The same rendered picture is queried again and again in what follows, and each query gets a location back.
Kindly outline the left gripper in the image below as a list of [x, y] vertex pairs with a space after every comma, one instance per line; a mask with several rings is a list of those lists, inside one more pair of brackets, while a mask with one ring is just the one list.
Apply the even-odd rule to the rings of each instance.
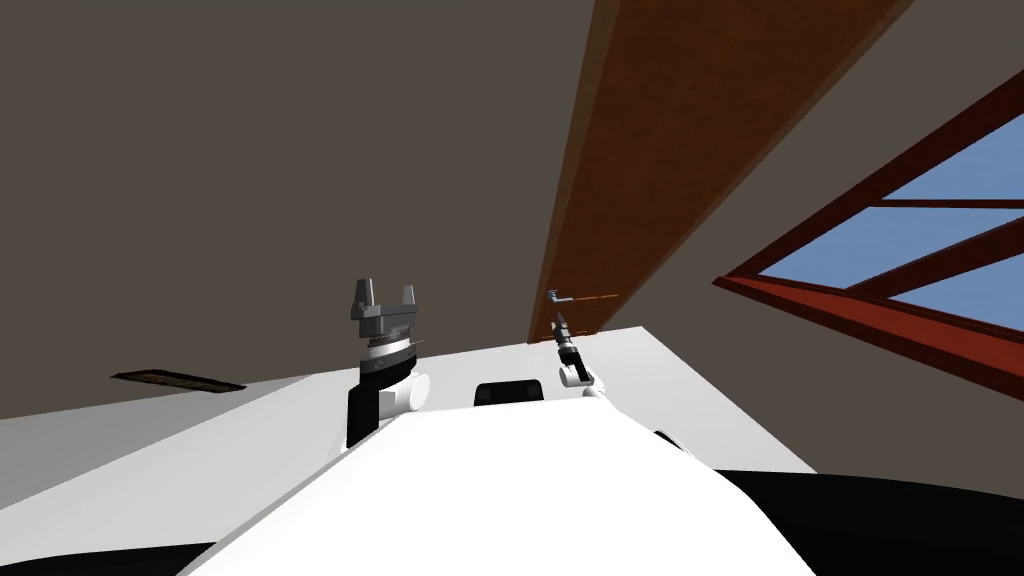
[[413, 285], [403, 287], [401, 305], [375, 305], [373, 281], [356, 281], [351, 319], [358, 323], [360, 338], [381, 339], [408, 332], [415, 325], [417, 313]]

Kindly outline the red-brown framed window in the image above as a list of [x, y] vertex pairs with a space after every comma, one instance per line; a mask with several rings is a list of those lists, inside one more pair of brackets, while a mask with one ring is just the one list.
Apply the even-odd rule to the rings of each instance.
[[[1007, 220], [871, 276], [827, 285], [778, 273], [838, 229], [865, 230], [873, 214], [903, 223], [987, 212]], [[1024, 327], [908, 301], [1010, 260], [1024, 268], [1024, 69], [715, 285], [1024, 402]]]

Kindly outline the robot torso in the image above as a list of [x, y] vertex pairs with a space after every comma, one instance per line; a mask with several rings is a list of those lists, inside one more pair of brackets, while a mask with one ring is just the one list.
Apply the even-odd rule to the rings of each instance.
[[815, 576], [738, 487], [595, 396], [413, 412], [178, 576]]

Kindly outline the brown wooden door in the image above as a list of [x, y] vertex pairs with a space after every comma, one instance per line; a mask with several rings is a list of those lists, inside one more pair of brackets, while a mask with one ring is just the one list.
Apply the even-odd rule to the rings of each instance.
[[603, 329], [912, 3], [595, 0], [528, 342]]

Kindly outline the dark flat rectangular panel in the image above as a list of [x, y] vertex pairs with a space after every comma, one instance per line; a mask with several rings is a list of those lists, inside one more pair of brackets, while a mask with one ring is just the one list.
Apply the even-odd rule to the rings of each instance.
[[216, 394], [244, 390], [246, 388], [246, 385], [162, 369], [122, 372], [112, 375], [112, 378], [183, 390], [202, 390]]

